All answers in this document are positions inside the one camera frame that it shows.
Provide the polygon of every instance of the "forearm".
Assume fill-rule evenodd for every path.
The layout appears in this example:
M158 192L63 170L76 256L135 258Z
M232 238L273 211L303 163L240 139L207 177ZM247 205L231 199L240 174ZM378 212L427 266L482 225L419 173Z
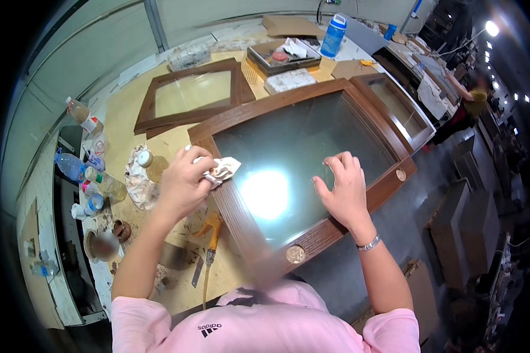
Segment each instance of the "forearm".
M112 300L120 296L149 298L163 242L177 221L176 217L158 215L154 210L118 267L112 285Z
M370 243L377 235L370 217L360 220L352 228L351 234L358 245ZM408 282L382 241L370 250L359 250L359 257L367 293L376 314L398 308L414 309Z
M459 92L459 95L461 95L463 98L465 98L466 101L470 101L470 102L473 101L473 95L471 95L469 92L467 92L467 89L465 89L465 87L463 87L463 85L461 83L459 83L459 81L457 81L456 78L451 79L448 76L448 79L451 82L451 84L453 85L453 87L455 87L455 90L457 90L457 92Z

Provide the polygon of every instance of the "pink t-shirt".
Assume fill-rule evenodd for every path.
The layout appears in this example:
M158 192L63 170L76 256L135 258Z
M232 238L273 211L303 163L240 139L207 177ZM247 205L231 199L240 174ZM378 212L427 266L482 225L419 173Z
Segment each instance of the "pink t-shirt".
M147 299L112 302L114 352L420 352L418 321L396 309L367 321L363 336L331 315L308 284L284 280L267 292L283 304L227 305L243 295L223 295L170 330L170 315Z

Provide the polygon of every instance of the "worker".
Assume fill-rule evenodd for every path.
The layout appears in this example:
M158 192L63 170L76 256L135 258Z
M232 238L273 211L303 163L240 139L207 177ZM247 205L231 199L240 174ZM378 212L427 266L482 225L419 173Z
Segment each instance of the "worker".
M192 164L198 157L203 158ZM410 288L371 222L359 160L343 152L326 158L324 164L334 173L334 188L330 191L318 176L312 178L313 186L359 247L367 293L376 313L362 336L328 313L324 300L310 285L288 279L265 293L252 286L233 290L216 307L191 314L170 329L171 317L165 307L148 300L157 261L168 232L208 197L211 184L202 174L217 166L208 151L192 146L179 150L163 172L159 201L114 278L113 351L420 352Z
M471 79L474 88L468 91L452 74L447 73L447 79L461 95L461 104L451 119L440 127L431 141L423 147L425 152L430 152L457 131L473 128L481 110L486 106L487 92L491 86L489 74L481 70L473 71Z

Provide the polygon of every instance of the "wristwatch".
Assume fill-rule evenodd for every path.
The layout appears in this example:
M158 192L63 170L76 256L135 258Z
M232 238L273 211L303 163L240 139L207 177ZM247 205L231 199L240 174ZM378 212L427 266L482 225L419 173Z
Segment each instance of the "wristwatch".
M378 236L378 233L377 233L377 236L374 237L374 239L373 239L372 242L368 243L367 245L363 245L363 246L359 246L359 245L357 245L357 249L359 249L359 250L365 250L365 251L367 251L367 250L371 250L371 249L374 248L374 247L378 244L378 242L380 242L380 241L381 241L381 238Z

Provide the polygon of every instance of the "yellow shirt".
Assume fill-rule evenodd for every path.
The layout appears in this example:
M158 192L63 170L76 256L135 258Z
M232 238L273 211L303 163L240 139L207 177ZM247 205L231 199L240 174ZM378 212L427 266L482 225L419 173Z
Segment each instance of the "yellow shirt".
M465 110L467 110L467 113L471 115L472 117L477 117L481 110L483 110L486 106L486 92L474 89L472 91L469 91L469 93L473 96L474 102L466 101L464 103Z

